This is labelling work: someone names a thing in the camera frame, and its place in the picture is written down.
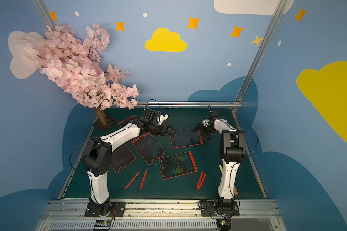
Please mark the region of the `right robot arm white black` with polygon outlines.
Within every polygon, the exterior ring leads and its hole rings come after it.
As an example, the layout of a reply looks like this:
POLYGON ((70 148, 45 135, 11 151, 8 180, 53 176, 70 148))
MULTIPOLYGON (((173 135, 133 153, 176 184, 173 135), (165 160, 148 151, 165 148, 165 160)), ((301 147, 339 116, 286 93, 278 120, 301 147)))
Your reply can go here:
POLYGON ((220 137, 219 156, 222 159, 222 175, 214 202, 201 201, 203 216, 231 218, 239 216, 239 205, 235 198, 235 181, 238 168, 246 158, 245 133, 232 127, 217 111, 211 110, 209 118, 198 123, 194 132, 202 133, 205 139, 218 132, 220 137))

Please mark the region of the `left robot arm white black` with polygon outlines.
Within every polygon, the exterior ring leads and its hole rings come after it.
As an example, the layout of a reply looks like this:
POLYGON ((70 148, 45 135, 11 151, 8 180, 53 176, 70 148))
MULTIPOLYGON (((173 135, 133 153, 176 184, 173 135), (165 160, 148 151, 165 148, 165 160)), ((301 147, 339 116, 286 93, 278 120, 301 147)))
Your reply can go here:
POLYGON ((145 133, 157 136, 174 134, 175 130, 163 122, 165 112, 146 108, 144 114, 131 120, 119 130, 102 137, 92 136, 84 150, 83 165, 90 181, 91 196, 85 217, 115 217, 115 208, 108 191, 108 171, 112 167, 112 153, 127 141, 145 133))

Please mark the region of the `colourful scribble red writing tablet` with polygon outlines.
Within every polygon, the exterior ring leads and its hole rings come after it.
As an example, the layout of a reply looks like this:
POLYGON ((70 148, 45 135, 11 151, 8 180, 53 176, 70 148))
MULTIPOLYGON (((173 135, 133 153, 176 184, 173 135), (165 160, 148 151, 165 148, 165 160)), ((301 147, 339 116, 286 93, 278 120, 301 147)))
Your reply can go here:
POLYGON ((163 180, 195 173, 190 152, 160 158, 159 164, 163 180))

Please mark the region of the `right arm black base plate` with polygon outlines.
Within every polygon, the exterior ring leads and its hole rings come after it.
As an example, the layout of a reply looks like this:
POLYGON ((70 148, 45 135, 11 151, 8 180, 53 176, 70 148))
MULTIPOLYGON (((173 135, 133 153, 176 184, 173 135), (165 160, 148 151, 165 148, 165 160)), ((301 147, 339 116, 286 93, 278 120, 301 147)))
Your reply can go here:
POLYGON ((239 207, 234 200, 225 200, 223 203, 200 200, 198 206, 203 217, 238 217, 239 207))

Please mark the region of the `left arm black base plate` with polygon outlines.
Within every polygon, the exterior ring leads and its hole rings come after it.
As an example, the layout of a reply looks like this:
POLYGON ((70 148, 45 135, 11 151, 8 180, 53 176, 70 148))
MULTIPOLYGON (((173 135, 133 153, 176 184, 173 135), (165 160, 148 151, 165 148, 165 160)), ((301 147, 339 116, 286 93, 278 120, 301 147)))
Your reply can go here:
POLYGON ((126 202, 110 202, 106 201, 103 204, 98 204, 93 200, 87 205, 85 217, 123 217, 125 212, 126 202))

